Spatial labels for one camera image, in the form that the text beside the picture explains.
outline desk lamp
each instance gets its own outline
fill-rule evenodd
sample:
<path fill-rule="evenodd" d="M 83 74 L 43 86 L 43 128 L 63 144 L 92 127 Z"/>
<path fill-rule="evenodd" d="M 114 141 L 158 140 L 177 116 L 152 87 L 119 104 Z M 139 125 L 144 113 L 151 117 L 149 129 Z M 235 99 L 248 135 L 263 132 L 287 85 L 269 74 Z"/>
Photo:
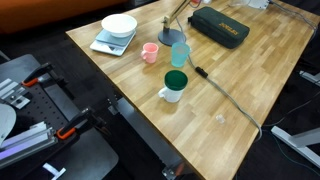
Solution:
<path fill-rule="evenodd" d="M 184 42 L 185 36 L 176 29 L 170 29 L 170 24 L 181 13 L 181 11 L 190 3 L 191 0 L 182 0 L 180 5 L 168 16 L 164 16 L 163 30 L 159 33 L 158 39 L 161 43 L 171 46 L 175 42 Z"/>

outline floor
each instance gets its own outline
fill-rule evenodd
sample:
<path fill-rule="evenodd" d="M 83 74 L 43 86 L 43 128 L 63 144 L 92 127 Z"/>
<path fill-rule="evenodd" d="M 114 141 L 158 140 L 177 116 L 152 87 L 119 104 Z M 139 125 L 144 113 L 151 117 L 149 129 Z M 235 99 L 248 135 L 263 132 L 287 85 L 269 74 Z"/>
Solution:
<path fill-rule="evenodd" d="M 165 165 L 159 159 L 159 153 L 154 152 L 152 147 L 141 138 L 125 118 L 125 113 L 113 115 L 108 111 L 109 103 L 105 95 L 108 86 L 105 85 L 103 75 L 64 33 L 100 20 L 108 14 L 126 10 L 128 6 L 116 6 L 12 36 L 0 37 L 0 50 L 11 59 L 30 53 L 40 63 L 52 62 L 56 66 L 56 72 L 69 81 L 67 87 L 72 92 L 73 102 L 77 107 L 82 109 L 90 105 L 97 110 L 100 117 L 106 120 L 109 133 L 102 136 L 117 152 L 119 162 L 104 179 L 165 179 L 161 173 Z M 320 58 L 317 50 L 319 41 L 318 34 L 309 43 L 273 106 L 265 125 L 276 123 L 285 117 L 277 126 L 290 134 L 320 126 L 318 98 L 320 87 L 299 75 L 300 70 L 313 74 L 320 72 Z M 302 104 L 306 105 L 290 112 Z M 312 180 L 320 178 L 320 170 L 317 167 L 270 134 L 271 127 L 264 126 L 263 129 L 265 131 L 262 139 L 251 146 L 234 179 Z M 320 154 L 319 145 L 312 145 L 309 148 Z M 199 178 L 196 174 L 189 174 L 176 179 Z"/>

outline kitchen scale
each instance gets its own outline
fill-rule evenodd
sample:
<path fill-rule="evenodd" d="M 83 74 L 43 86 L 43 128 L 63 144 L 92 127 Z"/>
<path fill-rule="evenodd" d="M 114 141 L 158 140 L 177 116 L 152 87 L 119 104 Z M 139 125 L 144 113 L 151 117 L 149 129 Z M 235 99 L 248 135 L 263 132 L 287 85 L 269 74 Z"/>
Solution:
<path fill-rule="evenodd" d="M 90 49 L 116 56 L 121 56 L 127 49 L 135 34 L 136 31 L 134 31 L 131 35 L 127 37 L 118 38 L 112 36 L 110 32 L 103 29 L 96 36 L 94 42 L 90 45 Z"/>

